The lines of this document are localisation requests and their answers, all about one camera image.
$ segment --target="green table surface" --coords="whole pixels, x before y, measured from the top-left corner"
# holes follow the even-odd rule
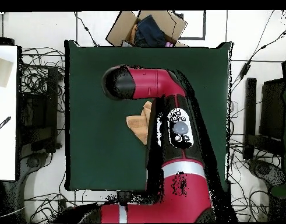
[[[69,41],[69,190],[144,190],[146,148],[126,125],[147,101],[106,98],[101,78],[121,64],[181,71],[195,90],[225,183],[228,57],[231,43],[218,48],[78,47]]]

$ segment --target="black border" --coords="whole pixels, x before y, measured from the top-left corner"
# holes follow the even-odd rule
[[[65,92],[65,157],[66,157],[66,180],[64,188],[71,191],[70,185],[70,91],[69,91],[69,75],[70,75],[70,48],[69,40],[64,41],[65,49],[65,72],[64,72],[64,92]]]
[[[203,37],[179,37],[178,40],[205,40],[205,36],[206,36],[206,10],[204,10],[203,12]]]
[[[0,37],[0,46],[15,46],[15,40],[12,38],[4,38]],[[16,138],[15,138],[15,181],[18,181],[20,178],[20,153],[21,149],[21,141],[20,141],[20,132],[19,132],[19,123],[21,118],[20,114],[20,106],[21,106],[21,80],[22,80],[22,67],[23,67],[23,52],[20,46],[17,47],[17,57],[16,57]]]

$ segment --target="wire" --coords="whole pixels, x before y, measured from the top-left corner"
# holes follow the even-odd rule
[[[257,48],[259,47],[259,44],[260,44],[260,42],[261,42],[261,39],[262,39],[262,37],[263,37],[263,35],[264,35],[264,32],[265,32],[265,30],[266,30],[266,27],[267,27],[267,25],[268,25],[268,23],[269,23],[269,20],[270,20],[270,18],[272,17],[273,13],[274,13],[274,10],[272,11],[271,15],[270,15],[269,18],[268,18],[268,21],[267,21],[267,23],[266,23],[266,25],[265,25],[265,27],[264,27],[263,33],[262,33],[262,35],[261,35],[261,37],[260,37],[260,40],[259,40],[259,42],[258,42],[258,44],[257,44],[256,49],[255,49],[254,52],[253,52],[253,55],[255,54]]]
[[[251,63],[251,61],[252,61],[252,58],[253,58],[259,51],[261,51],[262,49],[265,49],[267,46],[269,46],[269,45],[275,43],[277,40],[279,40],[280,38],[283,38],[283,37],[286,35],[286,30],[285,30],[285,31],[283,31],[283,32],[277,37],[277,39],[273,40],[272,42],[270,42],[270,43],[268,43],[268,44],[266,44],[266,45],[263,45],[261,48],[259,48],[259,49],[257,50],[257,48],[259,47],[260,41],[261,41],[261,39],[262,39],[262,37],[263,37],[264,31],[265,31],[265,29],[266,29],[266,27],[267,27],[267,24],[268,24],[268,22],[269,22],[269,20],[270,20],[270,18],[271,18],[271,16],[272,16],[272,14],[273,14],[273,12],[274,12],[274,11],[272,11],[272,13],[271,13],[271,15],[270,15],[270,17],[269,17],[269,19],[268,19],[266,25],[265,25],[265,28],[264,28],[264,30],[263,30],[263,33],[262,33],[261,38],[260,38],[260,40],[259,40],[259,43],[258,43],[258,45],[257,45],[257,47],[256,47],[256,49],[255,49],[255,52],[254,52],[254,53],[252,54],[252,56],[249,58],[249,60],[247,61],[247,63],[243,66],[243,68],[242,68],[240,74],[237,76],[237,78],[240,76],[240,80],[239,80],[239,82],[234,86],[234,88],[231,90],[231,92],[233,92],[233,91],[235,90],[235,88],[236,88],[236,87],[240,84],[240,82],[242,81],[243,77],[247,74],[247,72],[248,72],[248,70],[249,70],[249,68],[250,68],[250,63]]]
[[[82,195],[82,204],[84,205],[84,194],[86,193],[86,191],[87,190],[85,190],[84,192],[83,192],[83,195]]]
[[[88,27],[86,27],[86,25],[84,24],[83,20],[76,15],[76,12],[73,12],[73,13],[75,14],[75,18],[76,18],[76,19],[79,19],[79,20],[81,21],[82,25],[84,26],[85,31],[87,31],[87,32],[89,33],[89,35],[90,35],[90,37],[91,37],[91,39],[92,39],[93,44],[94,44],[95,46],[100,46],[100,45],[98,45],[98,44],[95,42],[95,40],[93,39],[93,37],[92,37],[92,35],[91,35],[91,33],[90,33]]]
[[[259,221],[255,218],[255,216],[254,216],[254,212],[253,212],[253,209],[252,209],[252,205],[254,205],[258,210],[260,210],[260,211],[261,211],[262,213],[264,213],[266,216],[267,216],[267,209],[266,209],[266,207],[265,207],[264,205],[261,204],[260,206],[264,209],[264,211],[263,211],[263,210],[261,210],[256,204],[251,203],[251,198],[252,198],[252,196],[253,196],[255,193],[264,193],[264,194],[266,194],[267,196],[272,196],[272,195],[269,194],[269,193],[267,193],[267,192],[265,192],[265,191],[257,190],[257,191],[252,192],[252,193],[250,194],[250,196],[249,196],[250,212],[251,212],[251,214],[252,214],[252,217],[255,219],[255,221],[256,221],[256,222],[259,222]]]

